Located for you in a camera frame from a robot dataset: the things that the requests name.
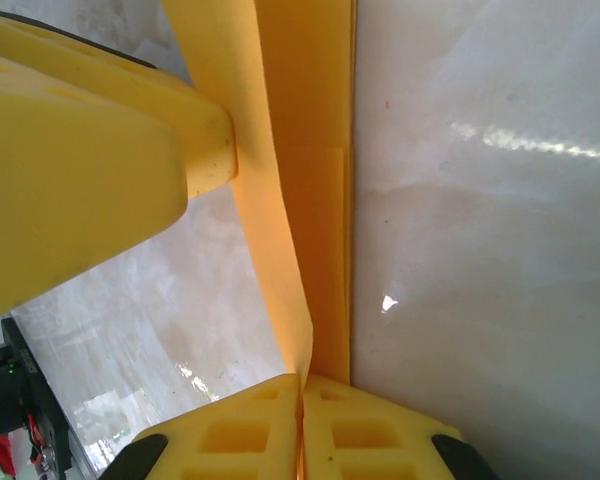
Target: yellow foam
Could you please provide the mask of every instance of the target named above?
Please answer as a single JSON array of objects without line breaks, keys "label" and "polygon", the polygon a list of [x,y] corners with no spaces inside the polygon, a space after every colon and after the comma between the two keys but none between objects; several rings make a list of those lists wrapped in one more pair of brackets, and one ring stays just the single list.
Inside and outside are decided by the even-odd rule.
[{"label": "yellow foam", "polygon": [[164,123],[0,58],[0,314],[160,232],[186,202]]},{"label": "yellow foam", "polygon": [[189,197],[234,176],[235,145],[228,114],[174,76],[2,17],[0,56],[166,123],[181,149]]},{"label": "yellow foam", "polygon": [[453,480],[431,437],[453,427],[310,375],[303,393],[307,480]]},{"label": "yellow foam", "polygon": [[285,364],[348,382],[354,2],[164,5],[196,87],[233,119],[233,190]]},{"label": "yellow foam", "polygon": [[286,374],[142,432],[165,435],[149,480],[295,480],[300,377]]}]

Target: white surface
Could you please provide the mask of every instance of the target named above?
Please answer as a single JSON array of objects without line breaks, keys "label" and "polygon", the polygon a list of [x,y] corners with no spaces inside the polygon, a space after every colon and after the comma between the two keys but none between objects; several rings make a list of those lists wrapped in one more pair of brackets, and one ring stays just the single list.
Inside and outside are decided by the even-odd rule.
[{"label": "white surface", "polygon": [[[157,0],[0,5],[182,75]],[[360,0],[358,49],[355,383],[600,479],[600,0]],[[18,314],[96,463],[282,370],[226,188]]]}]

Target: yellow sheet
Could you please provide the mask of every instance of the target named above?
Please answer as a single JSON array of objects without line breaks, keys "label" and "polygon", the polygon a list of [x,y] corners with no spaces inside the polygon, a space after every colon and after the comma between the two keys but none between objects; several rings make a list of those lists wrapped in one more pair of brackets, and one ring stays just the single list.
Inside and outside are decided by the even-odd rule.
[{"label": "yellow sheet", "polygon": [[232,116],[233,189],[285,364],[348,383],[354,2],[164,4],[196,87]]}]

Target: red object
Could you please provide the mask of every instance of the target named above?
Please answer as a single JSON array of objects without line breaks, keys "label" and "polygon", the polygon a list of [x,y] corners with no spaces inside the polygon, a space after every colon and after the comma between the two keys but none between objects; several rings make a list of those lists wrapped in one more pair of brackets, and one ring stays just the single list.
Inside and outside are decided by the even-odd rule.
[{"label": "red object", "polygon": [[11,442],[6,435],[0,437],[0,468],[7,475],[16,476],[16,469],[11,459]]}]

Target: yellow plastic part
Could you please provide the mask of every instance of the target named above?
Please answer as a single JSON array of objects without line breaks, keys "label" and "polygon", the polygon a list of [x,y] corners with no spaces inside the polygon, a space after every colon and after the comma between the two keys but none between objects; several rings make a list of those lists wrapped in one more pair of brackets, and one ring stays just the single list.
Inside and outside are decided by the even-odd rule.
[{"label": "yellow plastic part", "polygon": [[431,443],[461,439],[437,420],[310,375],[303,393],[307,480],[453,480]]},{"label": "yellow plastic part", "polygon": [[0,58],[0,314],[155,235],[186,204],[164,123]]},{"label": "yellow plastic part", "polygon": [[180,145],[189,197],[234,176],[235,146],[228,114],[174,76],[2,17],[0,56],[166,123]]},{"label": "yellow plastic part", "polygon": [[163,3],[196,87],[233,119],[233,190],[285,364],[348,382],[355,2]]},{"label": "yellow plastic part", "polygon": [[295,480],[299,392],[281,375],[142,432],[169,440],[148,480]]}]

